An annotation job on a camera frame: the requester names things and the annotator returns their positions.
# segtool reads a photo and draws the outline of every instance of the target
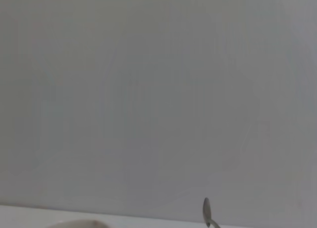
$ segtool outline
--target metal spoon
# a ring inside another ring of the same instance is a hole
[[[210,227],[210,225],[212,225],[214,228],[220,228],[220,226],[213,219],[211,219],[210,203],[207,197],[204,200],[203,216],[207,227]]]

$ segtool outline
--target spoon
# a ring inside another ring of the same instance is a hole
[[[210,225],[212,225],[214,228],[220,228],[220,226],[213,219],[211,219],[210,203],[207,197],[204,200],[203,217],[207,227],[210,227]]]

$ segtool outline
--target white background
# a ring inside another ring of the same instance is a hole
[[[317,0],[0,0],[0,203],[317,224]]]

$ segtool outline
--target white wall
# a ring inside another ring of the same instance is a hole
[[[0,0],[0,203],[316,227],[315,2]]]

